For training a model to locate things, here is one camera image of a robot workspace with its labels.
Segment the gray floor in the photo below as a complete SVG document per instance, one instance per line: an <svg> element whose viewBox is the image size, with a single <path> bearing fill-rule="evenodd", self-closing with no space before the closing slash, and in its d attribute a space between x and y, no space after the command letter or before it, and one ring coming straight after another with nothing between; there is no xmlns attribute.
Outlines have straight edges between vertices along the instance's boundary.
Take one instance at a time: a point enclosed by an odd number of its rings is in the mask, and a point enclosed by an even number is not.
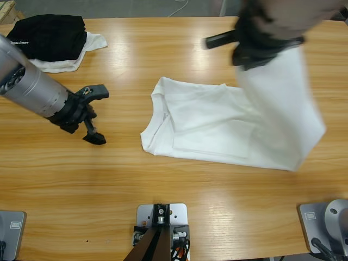
<svg viewBox="0 0 348 261"><path fill-rule="evenodd" d="M174 17L219 16L223 0L189 0ZM237 14L241 0L231 2L229 15ZM83 18L167 17L185 4L175 0L16 0L25 17L40 14L78 15Z"/></svg>
<svg viewBox="0 0 348 261"><path fill-rule="evenodd" d="M275 257L275 261L279 261L280 257ZM294 254L292 256L286 256L283 261L321 261L321 259L317 259L312 257L310 254Z"/></svg>

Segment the wooden table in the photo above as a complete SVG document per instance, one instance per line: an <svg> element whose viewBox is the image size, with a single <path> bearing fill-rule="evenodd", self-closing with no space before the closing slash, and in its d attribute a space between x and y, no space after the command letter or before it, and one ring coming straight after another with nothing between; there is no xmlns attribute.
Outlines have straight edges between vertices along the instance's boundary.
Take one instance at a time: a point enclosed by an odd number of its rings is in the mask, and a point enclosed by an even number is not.
<svg viewBox="0 0 348 261"><path fill-rule="evenodd" d="M298 172L156 157L141 148L161 76L238 86L232 45L207 51L203 37L234 18L85 20L109 47L87 53L74 73L51 76L73 91L103 83L93 103L104 146L61 131L0 99L0 209L28 218L19 260L123 260L140 204L188 206L191 260L308 252L296 206L348 198L348 28L326 21L308 34L310 81L328 126ZM7 34L11 26L1 26Z"/></svg>

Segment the white cloth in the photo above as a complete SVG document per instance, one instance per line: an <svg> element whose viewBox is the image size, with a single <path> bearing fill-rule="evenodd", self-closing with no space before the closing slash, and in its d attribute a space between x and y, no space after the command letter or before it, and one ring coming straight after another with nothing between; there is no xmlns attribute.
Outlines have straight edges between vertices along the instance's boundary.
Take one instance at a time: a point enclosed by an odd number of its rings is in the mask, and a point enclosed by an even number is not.
<svg viewBox="0 0 348 261"><path fill-rule="evenodd" d="M162 77L141 133L154 155L297 170L325 133L299 48L266 66L237 68L243 88Z"/></svg>
<svg viewBox="0 0 348 261"><path fill-rule="evenodd" d="M107 41L101 34L92 34L87 32L86 43L82 48L80 56L77 60L65 60L65 61L41 61L39 59L31 59L36 67L43 72L59 73L59 72L73 72L76 71L82 62L86 52L90 52L96 49L106 47Z"/></svg>

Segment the folded clothes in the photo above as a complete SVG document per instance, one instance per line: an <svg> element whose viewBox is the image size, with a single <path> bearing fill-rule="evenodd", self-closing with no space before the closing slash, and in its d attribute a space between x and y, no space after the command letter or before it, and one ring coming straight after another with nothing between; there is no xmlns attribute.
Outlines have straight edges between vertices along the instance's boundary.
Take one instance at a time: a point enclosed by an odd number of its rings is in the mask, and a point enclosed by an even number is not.
<svg viewBox="0 0 348 261"><path fill-rule="evenodd" d="M59 73L59 72L73 72L76 71L83 60L86 52L90 52L96 49L106 47L107 41L101 34L91 34L87 32L87 40L82 48L80 56L77 60L66 60L66 61L41 61L39 59L30 60L36 67L41 69L43 72Z"/></svg>
<svg viewBox="0 0 348 261"><path fill-rule="evenodd" d="M325 133L300 48L266 66L237 68L243 88L162 77L141 133L154 155L297 170Z"/></svg>
<svg viewBox="0 0 348 261"><path fill-rule="evenodd" d="M16 22L7 38L28 59L64 61L78 59L87 34L81 16L37 15Z"/></svg>

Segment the clothing stack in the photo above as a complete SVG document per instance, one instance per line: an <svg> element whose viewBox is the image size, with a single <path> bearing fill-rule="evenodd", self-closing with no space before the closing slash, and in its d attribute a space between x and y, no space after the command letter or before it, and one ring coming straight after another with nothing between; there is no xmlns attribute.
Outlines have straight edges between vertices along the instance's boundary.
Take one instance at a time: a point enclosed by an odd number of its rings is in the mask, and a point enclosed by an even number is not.
<svg viewBox="0 0 348 261"><path fill-rule="evenodd" d="M86 52L107 46L102 35L85 31L82 17L38 15L16 22L7 38L45 72L79 68Z"/></svg>

